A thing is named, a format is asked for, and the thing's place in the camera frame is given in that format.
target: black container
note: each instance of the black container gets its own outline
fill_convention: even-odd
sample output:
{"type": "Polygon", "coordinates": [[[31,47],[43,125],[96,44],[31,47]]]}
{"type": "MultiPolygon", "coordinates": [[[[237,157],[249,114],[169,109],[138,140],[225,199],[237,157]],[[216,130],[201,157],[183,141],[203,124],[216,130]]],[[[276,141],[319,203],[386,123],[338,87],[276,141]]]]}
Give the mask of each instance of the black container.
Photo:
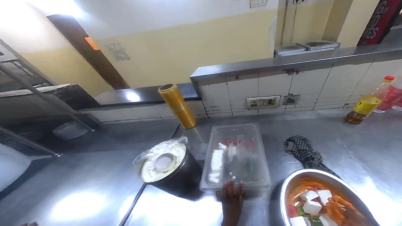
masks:
{"type": "Polygon", "coordinates": [[[155,182],[147,183],[175,196],[183,196],[198,187],[202,168],[186,149],[183,161],[171,174],[155,182]]]}

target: clear plastic tray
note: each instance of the clear plastic tray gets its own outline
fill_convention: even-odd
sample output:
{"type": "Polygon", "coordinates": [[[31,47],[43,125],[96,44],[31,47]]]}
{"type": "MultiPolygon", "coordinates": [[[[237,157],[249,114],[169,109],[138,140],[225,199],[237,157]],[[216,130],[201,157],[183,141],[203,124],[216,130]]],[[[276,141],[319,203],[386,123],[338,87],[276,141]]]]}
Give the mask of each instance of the clear plastic tray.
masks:
{"type": "Polygon", "coordinates": [[[270,187],[258,123],[212,127],[200,189],[219,190],[230,179],[243,181],[245,190],[270,187]]]}

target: kitchen towel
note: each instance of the kitchen towel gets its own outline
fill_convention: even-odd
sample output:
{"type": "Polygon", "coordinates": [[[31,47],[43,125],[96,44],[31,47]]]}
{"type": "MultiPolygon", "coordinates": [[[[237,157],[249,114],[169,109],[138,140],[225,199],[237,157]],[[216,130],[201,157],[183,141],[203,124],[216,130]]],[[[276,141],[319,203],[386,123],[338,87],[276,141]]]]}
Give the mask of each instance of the kitchen towel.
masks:
{"type": "Polygon", "coordinates": [[[293,136],[289,137],[285,141],[285,152],[288,154],[292,154],[297,160],[299,160],[304,168],[312,168],[325,171],[330,173],[340,179],[340,177],[326,167],[322,163],[321,154],[317,151],[314,151],[311,147],[311,142],[302,136],[293,136]],[[293,146],[289,149],[289,142],[293,143],[293,146]]]}

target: oil bottle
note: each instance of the oil bottle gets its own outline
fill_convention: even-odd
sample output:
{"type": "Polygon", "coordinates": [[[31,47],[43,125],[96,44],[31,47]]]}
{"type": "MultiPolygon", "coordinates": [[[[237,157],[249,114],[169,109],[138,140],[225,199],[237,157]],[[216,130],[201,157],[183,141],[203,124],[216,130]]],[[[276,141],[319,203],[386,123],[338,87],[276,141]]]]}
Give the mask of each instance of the oil bottle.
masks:
{"type": "Polygon", "coordinates": [[[378,105],[380,105],[394,79],[394,76],[386,76],[382,80],[381,86],[373,93],[363,95],[353,107],[353,111],[346,115],[345,121],[352,124],[360,124],[378,105]]]}

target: black countertop edge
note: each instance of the black countertop edge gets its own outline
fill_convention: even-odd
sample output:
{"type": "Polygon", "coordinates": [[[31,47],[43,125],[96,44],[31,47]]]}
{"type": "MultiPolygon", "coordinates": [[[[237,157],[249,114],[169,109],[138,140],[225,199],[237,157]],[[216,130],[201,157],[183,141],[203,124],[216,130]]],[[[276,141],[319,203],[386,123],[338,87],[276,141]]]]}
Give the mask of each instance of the black countertop edge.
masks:
{"type": "MultiPolygon", "coordinates": [[[[185,101],[200,101],[201,97],[195,92],[191,82],[176,84],[185,101]]],[[[96,106],[82,104],[75,110],[95,109],[103,107],[116,106],[134,106],[134,105],[150,105],[163,104],[165,101],[158,93],[160,86],[140,87],[133,89],[122,89],[104,92],[94,99],[98,103],[96,106]]]]}
{"type": "MultiPolygon", "coordinates": [[[[201,97],[185,97],[185,101],[200,101],[201,97]]],[[[151,104],[164,104],[164,100],[154,100],[154,101],[139,101],[139,102],[128,102],[128,103],[115,103],[115,104],[106,104],[100,105],[97,108],[103,107],[116,107],[116,106],[129,106],[129,105],[151,105],[151,104]]]]}

